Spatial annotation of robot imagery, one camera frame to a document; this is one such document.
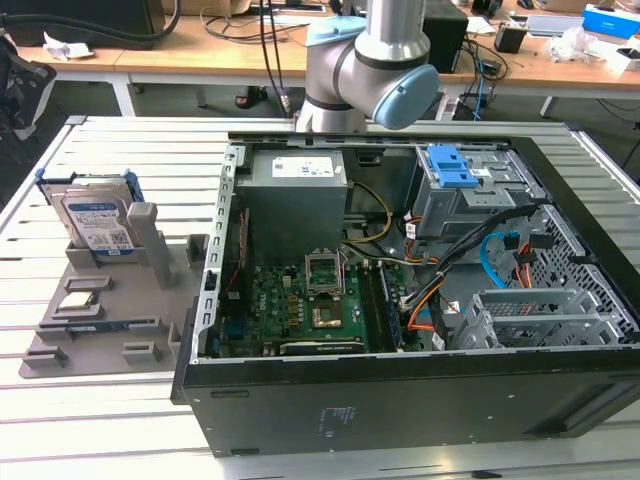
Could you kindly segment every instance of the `black cable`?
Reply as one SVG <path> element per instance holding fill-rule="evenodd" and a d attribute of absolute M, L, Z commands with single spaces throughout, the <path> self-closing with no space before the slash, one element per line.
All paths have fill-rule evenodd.
<path fill-rule="evenodd" d="M 209 28 L 213 23 L 215 23 L 218 20 L 226 20 L 227 21 L 227 26 L 222 30 L 222 32 L 216 32 L 215 30 L 213 30 L 212 28 Z M 252 34 L 252 35 L 227 35 L 225 34 L 225 32 L 229 29 L 229 28 L 242 28 L 242 27 L 246 27 L 247 25 L 250 25 L 252 23 L 255 22 L 259 22 L 260 19 L 257 20 L 252 20 L 250 22 L 247 22 L 243 25 L 231 25 L 230 23 L 228 23 L 228 19 L 226 17 L 212 17 L 209 20 L 207 20 L 206 22 L 203 22 L 203 26 L 205 28 L 205 30 L 207 31 L 207 33 L 213 37 L 219 38 L 221 40 L 228 40 L 230 42 L 235 42 L 235 43 L 240 43 L 240 44 L 249 44 L 249 45 L 257 45 L 258 43 L 261 43 L 261 36 L 259 33 L 256 34 Z M 282 32 L 288 32 L 290 30 L 296 30 L 298 28 L 303 28 L 306 27 L 307 24 L 305 25 L 292 25 L 290 27 L 284 27 L 284 28 L 279 28 L 276 30 L 276 33 L 282 33 Z M 272 41 L 273 38 L 271 36 L 270 33 L 265 32 L 265 37 L 267 38 L 268 41 Z"/>
<path fill-rule="evenodd" d="M 620 168 L 622 168 L 623 170 L 626 168 L 627 164 L 631 161 L 631 158 L 633 158 L 633 154 L 636 153 L 638 147 L 640 147 L 640 140 L 638 140 L 633 146 L 633 148 L 629 152 L 629 155 L 627 155 L 627 158 L 625 158 L 624 162 L 622 162 L 622 167 Z"/>
<path fill-rule="evenodd" d="M 498 84 L 498 82 L 500 80 L 502 80 L 503 78 L 505 78 L 509 72 L 510 72 L 510 68 L 509 68 L 509 64 L 507 63 L 507 61 L 505 60 L 505 58 L 500 55 L 499 53 L 495 52 L 493 49 L 489 48 L 489 47 L 485 47 L 484 45 L 479 44 L 478 42 L 476 42 L 475 40 L 471 40 L 469 39 L 468 35 L 466 35 L 465 37 L 465 42 L 466 45 L 463 44 L 462 46 L 462 50 L 467 52 L 469 55 L 471 55 L 471 58 L 473 59 L 473 67 L 474 67 L 474 79 L 473 82 L 471 83 L 471 85 L 469 86 L 469 88 L 467 89 L 467 91 L 464 93 L 464 95 L 462 96 L 460 103 L 462 105 L 464 105 L 466 108 L 469 108 L 471 110 L 470 107 L 468 107 L 466 105 L 466 101 L 469 98 L 469 95 L 471 95 L 471 92 L 473 91 L 473 88 L 476 84 L 476 82 L 478 81 L 478 76 L 481 75 L 485 80 L 491 82 L 491 87 L 489 89 L 490 93 L 487 96 L 487 102 L 485 104 L 485 107 L 482 109 L 482 111 L 486 111 L 486 109 L 494 102 L 495 98 L 497 95 L 495 95 L 494 91 L 495 88 Z M 488 73 L 486 73 L 486 71 L 484 71 L 484 69 L 480 68 L 480 65 L 482 63 L 482 58 L 480 56 L 480 48 L 487 50 L 488 52 L 490 52 L 493 56 L 495 56 L 498 60 L 500 60 L 500 62 L 503 64 L 503 68 L 502 71 L 499 75 L 494 76 L 494 75 L 490 75 Z M 480 95 L 479 92 L 476 94 L 476 97 L 478 98 L 478 101 L 480 101 Z"/>
<path fill-rule="evenodd" d="M 495 230 L 498 225 L 513 218 L 533 215 L 538 208 L 538 205 L 527 205 L 524 207 L 516 207 L 502 211 L 488 218 L 482 224 L 467 232 L 465 235 L 460 237 L 458 241 L 456 241 L 451 247 L 449 247 L 445 254 L 440 258 L 438 269 L 435 274 L 432 275 L 429 281 L 420 289 L 410 294 L 406 298 L 405 302 L 413 303 L 416 299 L 419 300 L 424 295 L 426 295 L 427 292 L 429 292 L 444 279 L 446 273 L 451 269 L 455 262 L 464 257 L 464 255 L 469 250 L 480 245 L 484 237 L 493 232 L 493 230 Z"/>
<path fill-rule="evenodd" d="M 73 18 L 58 17 L 56 15 L 46 14 L 25 14 L 25 15 L 7 15 L 0 14 L 0 29 L 6 27 L 32 25 L 43 27 L 65 27 L 73 28 L 88 33 L 97 33 L 114 40 L 128 41 L 132 43 L 149 43 L 160 40 L 171 32 L 173 32 L 180 20 L 182 13 L 182 0 L 175 0 L 173 16 L 167 28 L 160 32 L 150 34 L 139 34 L 123 32 L 113 28 L 98 25 L 97 23 L 85 22 Z"/>
<path fill-rule="evenodd" d="M 267 52 L 267 41 L 264 35 L 264 0 L 260 0 L 260 43 L 262 44 L 262 56 L 264 57 L 264 63 L 265 63 L 265 66 L 267 67 L 267 74 L 269 75 L 271 86 L 276 92 L 278 107 L 280 107 L 280 113 L 282 113 L 283 118 L 287 118 L 287 113 L 284 109 L 284 105 L 282 105 L 282 99 L 280 98 L 280 94 L 278 93 L 278 87 L 276 86 L 276 82 L 273 79 L 273 72 L 271 71 L 271 65 L 269 64 L 269 53 Z"/>
<path fill-rule="evenodd" d="M 610 115 L 613 115 L 614 117 L 616 117 L 618 120 L 622 120 L 623 122 L 626 123 L 633 123 L 634 125 L 637 123 L 633 120 L 629 120 L 628 118 L 623 118 L 620 115 L 618 115 L 615 112 L 612 112 L 611 110 L 609 110 L 609 108 L 604 104 L 604 102 L 602 100 L 600 100 L 599 98 L 596 98 L 596 102 L 598 102 L 600 104 L 600 106 L 602 108 L 604 108 Z"/>
<path fill-rule="evenodd" d="M 284 93 L 284 83 L 282 81 L 282 66 L 280 65 L 280 51 L 278 49 L 278 42 L 276 41 L 276 25 L 273 20 L 273 5 L 271 5 L 271 0 L 267 0 L 267 4 L 269 5 L 269 19 L 271 20 L 271 35 L 273 35 L 273 49 L 276 51 L 276 66 L 278 67 L 278 80 L 280 82 L 281 93 Z"/>

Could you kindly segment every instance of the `cable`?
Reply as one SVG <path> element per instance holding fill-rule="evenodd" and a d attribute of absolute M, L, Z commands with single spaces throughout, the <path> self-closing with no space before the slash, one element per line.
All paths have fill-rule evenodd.
<path fill-rule="evenodd" d="M 414 217 L 410 220 L 408 220 L 405 223 L 405 234 L 406 234 L 406 226 L 407 225 L 412 225 L 414 223 L 419 223 L 422 220 L 422 217 Z M 413 247 L 413 245 L 416 243 L 416 241 L 414 239 L 409 239 L 409 241 L 407 242 L 407 245 L 404 247 L 404 256 L 406 258 L 407 261 L 409 262 L 413 262 L 413 263 L 422 263 L 422 258 L 421 257 L 414 257 L 413 255 L 411 255 L 411 247 Z"/>
<path fill-rule="evenodd" d="M 528 253 L 531 250 L 531 244 L 529 242 L 525 243 L 522 248 L 518 251 L 519 255 L 523 253 Z M 520 264 L 516 264 L 516 277 L 518 278 L 518 282 L 522 288 L 533 288 L 533 282 L 531 281 L 531 269 L 529 268 L 529 264 L 525 264 L 523 269 L 524 275 L 520 269 Z"/>
<path fill-rule="evenodd" d="M 393 214 L 391 213 L 391 210 L 389 210 L 389 207 L 387 206 L 385 201 L 382 199 L 382 197 L 380 195 L 378 195 L 376 192 L 374 192 L 370 187 L 368 187 L 364 183 L 353 182 L 353 186 L 354 187 L 357 186 L 357 187 L 362 188 L 369 195 L 371 195 L 373 198 L 375 198 L 378 201 L 378 203 L 382 206 L 382 208 L 384 209 L 384 211 L 385 211 L 385 213 L 387 215 L 387 222 L 385 223 L 384 228 L 382 229 L 382 232 L 380 232 L 380 233 L 377 233 L 377 234 L 372 235 L 370 237 L 356 238 L 356 239 L 353 239 L 353 240 L 344 240 L 342 243 L 345 243 L 345 244 L 369 243 L 369 242 L 373 242 L 375 240 L 379 240 L 381 238 L 384 238 L 389 233 L 389 230 L 391 229 L 391 222 L 393 221 Z"/>
<path fill-rule="evenodd" d="M 280 51 L 278 49 L 278 42 L 276 40 L 276 24 L 273 20 L 273 5 L 271 4 L 271 0 L 267 0 L 267 5 L 269 5 L 269 20 L 271 23 L 271 35 L 273 36 L 273 49 L 276 52 L 276 66 L 278 67 L 278 81 L 280 82 L 280 88 L 284 91 L 284 83 L 282 81 L 282 66 L 280 65 Z"/>
<path fill-rule="evenodd" d="M 633 154 L 636 153 L 636 150 L 638 149 L 638 147 L 640 147 L 640 140 L 638 140 L 636 142 L 636 144 L 633 146 L 633 148 L 631 149 L 631 151 L 629 152 L 629 155 L 627 155 L 627 158 L 624 159 L 624 162 L 622 162 L 622 168 L 623 170 L 626 168 L 627 164 L 631 161 L 631 159 L 633 158 Z"/>
<path fill-rule="evenodd" d="M 621 120 L 621 121 L 626 122 L 626 123 L 633 123 L 634 125 L 636 123 L 638 123 L 638 122 L 635 122 L 634 120 L 629 120 L 628 118 L 623 118 L 620 115 L 618 115 L 617 113 L 612 112 L 611 110 L 609 110 L 607 105 L 605 105 L 605 103 L 602 100 L 600 100 L 599 98 L 596 98 L 596 102 L 598 102 L 602 108 L 604 108 L 610 115 L 613 115 L 618 120 Z"/>
<path fill-rule="evenodd" d="M 276 82 L 273 79 L 273 72 L 271 71 L 271 65 L 269 64 L 269 53 L 267 52 L 267 41 L 264 35 L 264 0 L 260 0 L 260 43 L 262 44 L 262 56 L 264 57 L 264 64 L 267 67 L 267 74 L 269 75 L 271 86 L 276 92 L 278 107 L 280 107 L 280 113 L 282 113 L 282 116 L 284 118 L 287 118 L 287 112 L 285 111 L 284 105 L 282 104 L 280 93 L 278 93 L 278 87 L 276 87 Z"/>
<path fill-rule="evenodd" d="M 518 233 L 509 232 L 508 234 L 508 236 L 513 235 L 518 235 Z M 506 236 L 507 235 L 502 232 L 490 233 L 489 235 L 484 237 L 484 240 L 482 240 L 482 243 L 480 244 L 480 263 L 482 264 L 482 268 L 484 268 L 484 271 L 487 272 L 487 275 L 489 276 L 491 281 L 498 288 L 507 288 L 507 285 L 502 281 L 500 276 L 496 273 L 496 271 L 489 263 L 489 256 L 487 255 L 487 245 L 489 243 L 489 240 L 491 240 L 492 238 L 504 239 Z"/>
<path fill-rule="evenodd" d="M 425 295 L 425 297 L 420 301 L 418 306 L 414 309 L 413 313 L 411 314 L 411 318 L 409 319 L 409 323 L 407 324 L 407 330 L 409 330 L 410 332 L 414 330 L 428 330 L 431 332 L 435 331 L 435 327 L 433 325 L 415 325 L 415 321 L 418 318 L 420 310 L 422 309 L 424 304 L 427 303 L 427 300 L 429 300 L 433 296 L 433 294 L 438 291 L 438 289 L 442 286 L 443 283 L 444 283 L 444 280 L 442 280 L 435 287 L 433 287 Z"/>
<path fill-rule="evenodd" d="M 482 224 L 467 232 L 445 252 L 438 264 L 438 270 L 432 275 L 426 285 L 405 298 L 405 306 L 411 307 L 417 299 L 422 298 L 422 296 L 438 281 L 444 279 L 452 265 L 464 257 L 469 250 L 480 245 L 484 237 L 491 233 L 498 225 L 513 218 L 533 215 L 538 207 L 538 205 L 527 205 L 512 208 L 510 210 L 504 210 L 488 218 Z"/>
<path fill-rule="evenodd" d="M 409 265 L 411 267 L 414 267 L 416 265 L 415 263 L 407 262 L 406 260 L 401 260 L 399 258 L 377 257 L 375 255 L 371 255 L 371 254 L 365 252 L 364 250 L 356 247 L 355 245 L 352 245 L 351 243 L 342 242 L 342 245 L 347 247 L 349 250 L 351 250 L 356 255 L 358 255 L 358 256 L 360 256 L 362 258 L 366 258 L 367 260 L 380 260 L 380 261 L 383 261 L 383 262 L 392 262 L 392 263 L 397 263 L 397 264 L 400 264 L 400 265 Z"/>
<path fill-rule="evenodd" d="M 475 77 L 473 79 L 473 82 L 471 83 L 471 85 L 469 86 L 467 91 L 465 92 L 463 98 L 461 98 L 460 103 L 462 105 L 464 105 L 465 107 L 469 108 L 466 105 L 466 101 L 469 98 L 469 95 L 471 94 L 471 92 L 473 91 L 473 87 L 475 86 L 476 82 L 478 81 L 478 76 L 480 76 L 481 79 L 484 78 L 485 80 L 492 82 L 491 83 L 491 88 L 490 88 L 489 100 L 486 102 L 485 108 L 484 108 L 484 110 L 486 110 L 493 103 L 493 101 L 496 98 L 496 95 L 494 94 L 494 90 L 496 88 L 496 85 L 498 84 L 498 82 L 500 80 L 502 80 L 503 78 L 505 78 L 509 74 L 509 72 L 510 72 L 509 64 L 507 63 L 507 61 L 505 60 L 505 58 L 502 55 L 500 55 L 499 53 L 495 52 L 493 49 L 491 49 L 489 47 L 485 47 L 484 45 L 479 44 L 475 40 L 469 39 L 468 35 L 465 37 L 465 42 L 466 42 L 466 44 L 463 44 L 462 50 L 464 50 L 469 55 L 471 55 L 471 58 L 473 59 Z M 493 75 L 487 74 L 487 72 L 484 71 L 484 64 L 482 62 L 482 58 L 480 57 L 480 48 L 482 48 L 484 50 L 487 50 L 494 57 L 496 57 L 498 60 L 500 60 L 500 62 L 504 65 L 504 68 L 502 68 L 502 73 L 500 75 L 493 76 Z M 482 117 L 480 117 L 480 115 L 479 115 L 480 112 L 479 112 L 477 107 L 476 107 L 476 110 L 471 110 L 471 113 L 474 115 L 474 120 L 477 120 L 477 119 L 482 120 Z"/>
<path fill-rule="evenodd" d="M 206 30 L 206 32 L 216 38 L 219 38 L 221 40 L 227 40 L 230 42 L 234 42 L 234 43 L 239 43 L 241 45 L 258 45 L 261 43 L 261 36 L 259 33 L 256 34 L 252 34 L 252 35 L 227 35 L 226 32 L 229 28 L 243 28 L 246 27 L 252 23 L 256 23 L 259 22 L 260 19 L 255 19 L 255 20 L 251 20 L 249 22 L 246 22 L 242 25 L 232 25 L 231 23 L 229 23 L 229 19 L 227 17 L 211 17 L 209 20 L 205 20 L 204 19 L 204 12 L 205 10 L 209 9 L 211 7 L 205 7 L 200 11 L 200 21 L 202 22 L 202 26 L 204 27 L 204 29 Z M 221 32 L 217 32 L 215 30 L 213 30 L 213 28 L 211 28 L 211 25 L 213 25 L 215 22 L 217 22 L 218 20 L 224 20 L 226 22 L 226 26 L 225 28 L 222 29 Z M 304 28 L 306 27 L 308 24 L 303 24 L 303 25 L 292 25 L 290 27 L 283 27 L 283 28 L 279 28 L 276 30 L 276 33 L 288 33 L 291 30 L 296 30 L 299 28 Z M 268 41 L 273 41 L 274 39 L 272 38 L 271 34 L 266 32 L 265 33 L 265 37 L 267 38 Z"/>
<path fill-rule="evenodd" d="M 278 67 L 278 81 L 280 82 L 280 92 L 276 91 L 276 95 L 279 96 L 282 108 L 285 111 L 287 118 L 291 116 L 291 102 L 284 90 L 284 82 L 282 81 L 282 65 L 280 64 L 280 49 L 278 47 L 278 37 L 276 36 L 276 25 L 273 20 L 273 5 L 271 0 L 267 0 L 269 5 L 269 19 L 271 21 L 271 35 L 273 36 L 273 49 L 276 52 L 276 66 Z"/>
<path fill-rule="evenodd" d="M 242 231 L 244 230 L 244 215 L 241 213 L 240 214 L 240 260 L 238 260 L 238 267 L 236 268 L 235 272 L 233 272 L 233 276 L 231 277 L 231 280 L 229 280 L 229 285 L 227 285 L 227 288 L 224 290 L 224 296 L 227 295 L 227 293 L 229 293 L 229 290 L 231 289 L 231 286 L 233 285 L 233 282 L 236 280 L 236 277 L 238 276 L 238 273 L 240 272 L 240 268 L 242 268 L 242 261 L 244 260 L 244 245 L 243 245 L 243 235 L 242 235 Z"/>
<path fill-rule="evenodd" d="M 164 30 L 150 34 L 139 34 L 123 32 L 113 28 L 98 25 L 97 23 L 85 22 L 84 20 L 76 20 L 73 18 L 58 17 L 56 15 L 47 14 L 25 14 L 25 15 L 7 15 L 0 14 L 0 29 L 13 27 L 18 25 L 40 25 L 73 28 L 83 32 L 98 33 L 114 40 L 127 41 L 132 43 L 150 43 L 163 39 L 173 32 L 180 20 L 182 13 L 182 0 L 174 0 L 173 16 L 169 21 L 169 25 Z"/>
<path fill-rule="evenodd" d="M 478 85 L 478 98 L 476 102 L 476 111 L 473 114 L 473 121 L 476 122 L 480 118 L 480 105 L 482 105 L 482 92 L 484 91 L 484 65 L 480 64 L 480 84 Z"/>

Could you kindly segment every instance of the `gray holder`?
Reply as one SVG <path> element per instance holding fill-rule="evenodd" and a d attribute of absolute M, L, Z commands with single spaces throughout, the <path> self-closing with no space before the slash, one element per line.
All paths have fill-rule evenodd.
<path fill-rule="evenodd" d="M 185 318 L 200 290 L 205 235 L 167 245 L 155 226 L 157 207 L 133 203 L 127 222 L 141 245 L 124 256 L 65 250 L 62 276 L 23 356 L 24 378 L 172 371 Z M 72 292 L 96 292 L 86 309 L 58 311 Z"/>

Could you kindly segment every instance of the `aluminum extrusion table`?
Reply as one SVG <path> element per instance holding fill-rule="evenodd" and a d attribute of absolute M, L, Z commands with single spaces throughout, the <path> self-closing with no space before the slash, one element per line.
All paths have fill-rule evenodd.
<path fill-rule="evenodd" d="M 290 130 L 273 119 L 72 118 L 35 168 L 130 167 L 146 199 L 158 204 L 158 227 L 181 242 L 211 228 L 228 132 Z M 410 130 L 532 137 L 640 268 L 640 191 L 586 134 L 550 123 L 426 122 Z M 519 479 L 640 476 L 640 403 L 577 439 L 216 460 L 189 407 L 168 400 L 173 372 L 24 380 L 21 355 L 65 268 L 68 241 L 33 179 L 0 215 L 2 478 L 415 479 L 469 478 L 478 470 Z"/>

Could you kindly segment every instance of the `blue box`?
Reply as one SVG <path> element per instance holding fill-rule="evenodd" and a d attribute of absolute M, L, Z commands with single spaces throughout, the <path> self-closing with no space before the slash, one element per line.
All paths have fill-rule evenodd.
<path fill-rule="evenodd" d="M 629 39 L 640 30 L 640 15 L 623 10 L 607 11 L 587 5 L 582 12 L 585 30 Z"/>

